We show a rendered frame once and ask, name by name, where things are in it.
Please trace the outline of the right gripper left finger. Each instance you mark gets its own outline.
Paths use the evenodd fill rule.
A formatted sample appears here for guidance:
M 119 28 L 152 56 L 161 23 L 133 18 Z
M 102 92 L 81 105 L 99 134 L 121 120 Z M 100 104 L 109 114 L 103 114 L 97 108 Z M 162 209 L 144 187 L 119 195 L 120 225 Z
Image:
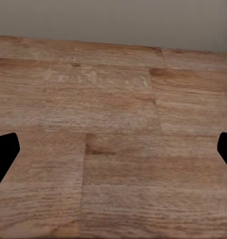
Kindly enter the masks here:
M 0 183 L 20 152 L 15 132 L 0 136 Z

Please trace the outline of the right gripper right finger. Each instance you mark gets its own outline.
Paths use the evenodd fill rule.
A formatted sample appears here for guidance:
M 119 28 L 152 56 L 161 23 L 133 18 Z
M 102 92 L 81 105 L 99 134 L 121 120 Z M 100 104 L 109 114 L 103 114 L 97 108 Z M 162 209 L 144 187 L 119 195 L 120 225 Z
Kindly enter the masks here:
M 227 164 L 227 133 L 222 132 L 218 141 L 217 150 Z

